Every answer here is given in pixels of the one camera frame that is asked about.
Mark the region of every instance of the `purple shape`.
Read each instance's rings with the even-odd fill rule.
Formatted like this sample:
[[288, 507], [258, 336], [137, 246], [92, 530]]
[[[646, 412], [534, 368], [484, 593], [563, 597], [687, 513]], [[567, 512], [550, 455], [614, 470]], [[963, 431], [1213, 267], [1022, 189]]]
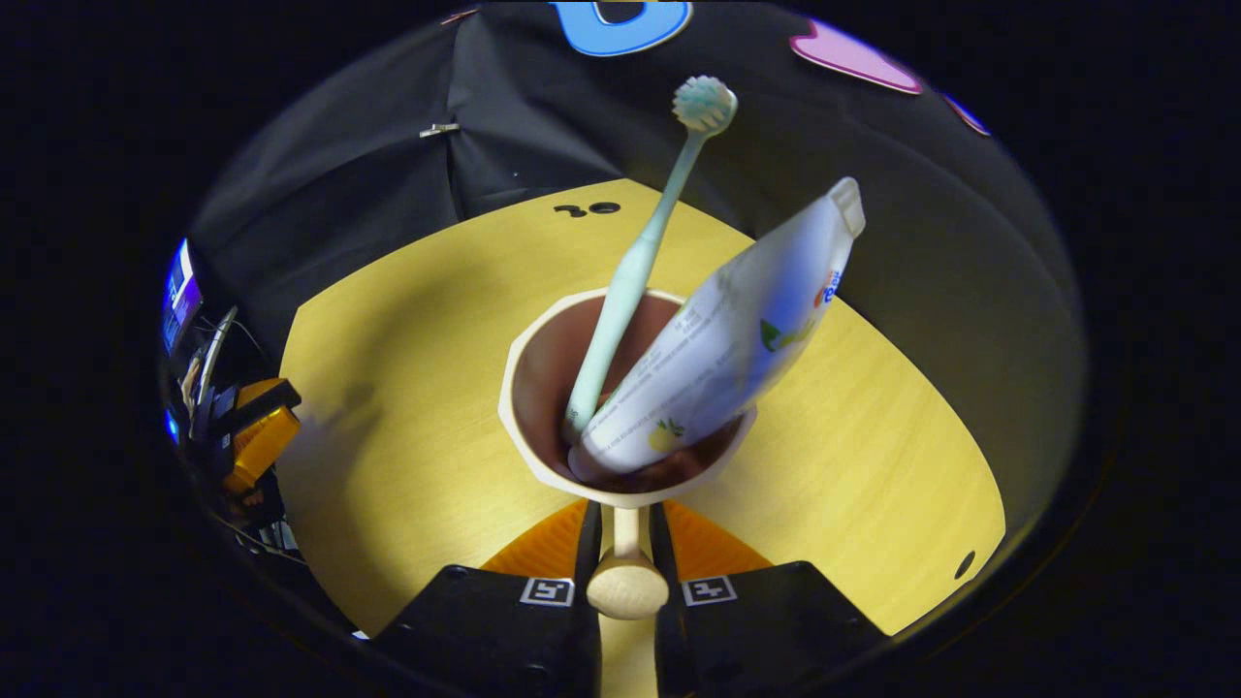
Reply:
[[809, 36], [794, 36], [788, 40], [789, 47], [798, 56], [897, 92], [922, 93], [922, 84], [913, 76], [890, 63], [879, 51], [823, 22], [809, 21]]
[[970, 114], [969, 112], [967, 112], [965, 108], [962, 107], [961, 104], [958, 104], [952, 97], [948, 97], [947, 94], [943, 94], [942, 97], [943, 97], [943, 101], [947, 102], [949, 107], [952, 107], [952, 111], [957, 112], [957, 116], [961, 117], [961, 120], [963, 120], [967, 124], [969, 124], [969, 128], [972, 128], [972, 129], [977, 130], [978, 133], [980, 133], [980, 134], [990, 138], [992, 132], [987, 130], [987, 127], [983, 125], [983, 122], [975, 119], [974, 114]]

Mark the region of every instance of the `monitor screen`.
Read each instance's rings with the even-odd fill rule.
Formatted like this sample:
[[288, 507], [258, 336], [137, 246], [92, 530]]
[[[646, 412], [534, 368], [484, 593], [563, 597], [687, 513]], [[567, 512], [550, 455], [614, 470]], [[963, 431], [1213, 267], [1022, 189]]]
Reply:
[[164, 348], [169, 354], [176, 350], [177, 343], [185, 335], [186, 325], [201, 306], [202, 291], [190, 265], [189, 240], [182, 240], [181, 248], [169, 270], [164, 296]]

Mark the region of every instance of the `metal clip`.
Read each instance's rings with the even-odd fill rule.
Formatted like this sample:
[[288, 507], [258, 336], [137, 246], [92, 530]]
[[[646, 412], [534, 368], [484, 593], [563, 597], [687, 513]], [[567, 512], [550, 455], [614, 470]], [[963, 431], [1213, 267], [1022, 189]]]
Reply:
[[431, 128], [418, 132], [418, 138], [426, 138], [428, 135], [438, 135], [447, 130], [460, 130], [460, 124], [431, 124]]

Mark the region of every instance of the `lemon graphic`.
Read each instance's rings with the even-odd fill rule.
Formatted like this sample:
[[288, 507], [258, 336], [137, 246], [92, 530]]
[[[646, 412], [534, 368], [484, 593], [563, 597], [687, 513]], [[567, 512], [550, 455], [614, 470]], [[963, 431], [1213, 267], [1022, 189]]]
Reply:
[[655, 430], [647, 437], [647, 443], [660, 453], [671, 453], [680, 446], [680, 437], [685, 433], [685, 427], [673, 421], [659, 420]]

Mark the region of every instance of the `toothbrush handle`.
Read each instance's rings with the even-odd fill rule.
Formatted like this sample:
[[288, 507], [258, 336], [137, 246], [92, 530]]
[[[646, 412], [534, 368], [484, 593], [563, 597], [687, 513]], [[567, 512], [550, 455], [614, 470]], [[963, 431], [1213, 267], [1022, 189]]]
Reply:
[[617, 347], [624, 330], [633, 319], [638, 302], [647, 292], [647, 281], [650, 279], [650, 270], [655, 266], [655, 255], [659, 252], [659, 243], [664, 240], [664, 230], [668, 227], [668, 219], [673, 214], [685, 180], [689, 179], [694, 161], [702, 150], [706, 137], [694, 132], [685, 140], [681, 154], [676, 158], [673, 173], [668, 178], [668, 186], [655, 206], [655, 212], [647, 221], [645, 227], [638, 240], [629, 247], [620, 258], [617, 271], [612, 274], [607, 296], [603, 298], [603, 310], [599, 312], [599, 320], [594, 325], [594, 334], [591, 337], [591, 345], [586, 350], [586, 359], [577, 371], [577, 380], [573, 383], [573, 391], [568, 396], [568, 407], [565, 411], [565, 438], [570, 442], [586, 428], [586, 425], [594, 416], [598, 406], [599, 394], [603, 391], [603, 380], [608, 375], [608, 366], [616, 356]]

